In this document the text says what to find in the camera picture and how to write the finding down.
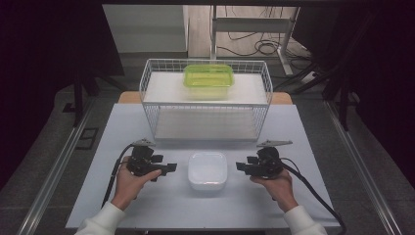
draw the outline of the white container lid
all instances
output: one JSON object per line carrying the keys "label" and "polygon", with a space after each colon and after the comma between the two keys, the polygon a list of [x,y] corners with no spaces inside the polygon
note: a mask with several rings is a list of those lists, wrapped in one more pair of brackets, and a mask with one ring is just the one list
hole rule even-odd
{"label": "white container lid", "polygon": [[218,152],[200,152],[189,158],[188,176],[195,190],[220,190],[228,177],[225,156]]}

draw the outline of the white sleeve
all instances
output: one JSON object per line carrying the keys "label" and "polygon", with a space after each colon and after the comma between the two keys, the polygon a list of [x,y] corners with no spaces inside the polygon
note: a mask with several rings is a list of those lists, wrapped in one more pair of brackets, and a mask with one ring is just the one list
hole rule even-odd
{"label": "white sleeve", "polygon": [[316,223],[303,206],[297,206],[284,214],[293,235],[326,235],[326,229]]}
{"label": "white sleeve", "polygon": [[97,215],[83,220],[75,235],[114,235],[125,212],[106,202]]}

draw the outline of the wire basket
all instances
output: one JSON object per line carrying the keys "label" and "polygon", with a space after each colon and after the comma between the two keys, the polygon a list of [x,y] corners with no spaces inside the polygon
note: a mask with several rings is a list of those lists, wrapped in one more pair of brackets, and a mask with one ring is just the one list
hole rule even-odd
{"label": "wire basket", "polygon": [[[227,65],[234,84],[220,99],[194,99],[183,85],[188,65]],[[157,140],[257,140],[272,99],[264,61],[147,61],[140,98]]]}

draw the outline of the person's right hand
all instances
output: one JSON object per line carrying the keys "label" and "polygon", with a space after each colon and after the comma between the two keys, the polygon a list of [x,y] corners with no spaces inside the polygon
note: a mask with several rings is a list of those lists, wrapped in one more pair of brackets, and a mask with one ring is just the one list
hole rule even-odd
{"label": "person's right hand", "polygon": [[294,198],[293,179],[286,169],[275,179],[251,176],[251,181],[263,185],[271,197],[277,201],[283,212],[287,212],[299,205]]}

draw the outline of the white table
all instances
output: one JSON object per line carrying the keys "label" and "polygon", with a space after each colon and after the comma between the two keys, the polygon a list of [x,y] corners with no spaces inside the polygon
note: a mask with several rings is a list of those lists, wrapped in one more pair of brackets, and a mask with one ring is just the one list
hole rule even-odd
{"label": "white table", "polygon": [[[108,125],[91,164],[67,227],[78,227],[84,218],[95,215],[104,198],[116,158],[125,146],[152,134],[141,105],[115,104]],[[320,196],[331,205],[315,162],[300,116],[294,105],[272,105],[258,142],[266,139],[292,140],[280,146],[280,156],[293,160]],[[177,163],[177,170],[158,182],[149,182],[138,199],[126,210],[120,228],[140,230],[271,229],[287,227],[283,212],[266,190],[249,181],[235,162],[255,156],[255,142],[158,142],[155,154],[163,163]],[[191,188],[187,178],[188,159],[196,152],[223,153],[228,163],[228,180],[216,193]],[[294,176],[294,192],[299,204],[324,226],[339,226]]]}

